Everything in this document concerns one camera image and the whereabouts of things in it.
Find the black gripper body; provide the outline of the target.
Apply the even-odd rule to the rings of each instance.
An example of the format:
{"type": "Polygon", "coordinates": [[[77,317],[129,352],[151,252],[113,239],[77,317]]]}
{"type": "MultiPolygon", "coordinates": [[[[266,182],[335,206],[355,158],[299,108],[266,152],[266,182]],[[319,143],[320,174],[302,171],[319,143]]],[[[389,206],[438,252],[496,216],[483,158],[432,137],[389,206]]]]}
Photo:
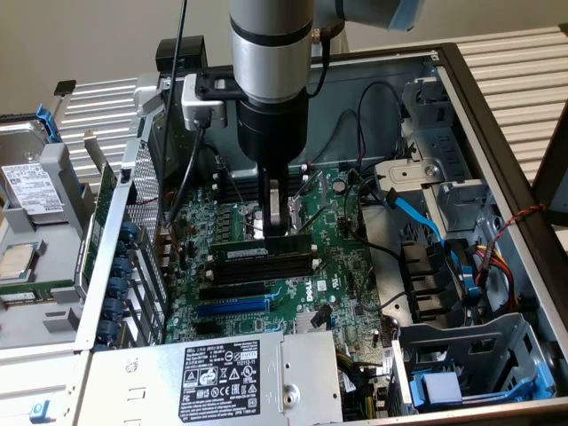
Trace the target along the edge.
{"type": "Polygon", "coordinates": [[[276,104],[240,100],[236,114],[241,150],[263,169],[284,168],[304,150],[308,113],[306,92],[276,104]]]}

